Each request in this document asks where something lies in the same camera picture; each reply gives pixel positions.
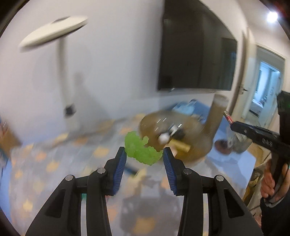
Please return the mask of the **person's right hand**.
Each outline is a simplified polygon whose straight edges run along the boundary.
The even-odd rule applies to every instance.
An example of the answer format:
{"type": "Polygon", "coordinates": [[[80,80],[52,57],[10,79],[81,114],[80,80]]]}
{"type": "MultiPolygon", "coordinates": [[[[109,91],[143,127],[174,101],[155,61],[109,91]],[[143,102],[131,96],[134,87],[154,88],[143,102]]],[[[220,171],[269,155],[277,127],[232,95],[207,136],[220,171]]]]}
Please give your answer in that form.
{"type": "Polygon", "coordinates": [[[275,181],[270,172],[271,160],[267,161],[265,170],[264,170],[264,179],[262,180],[262,185],[260,193],[263,198],[271,197],[271,200],[277,202],[284,198],[286,193],[289,190],[289,166],[285,164],[282,169],[282,175],[284,182],[281,184],[280,190],[275,192],[275,181]]]}

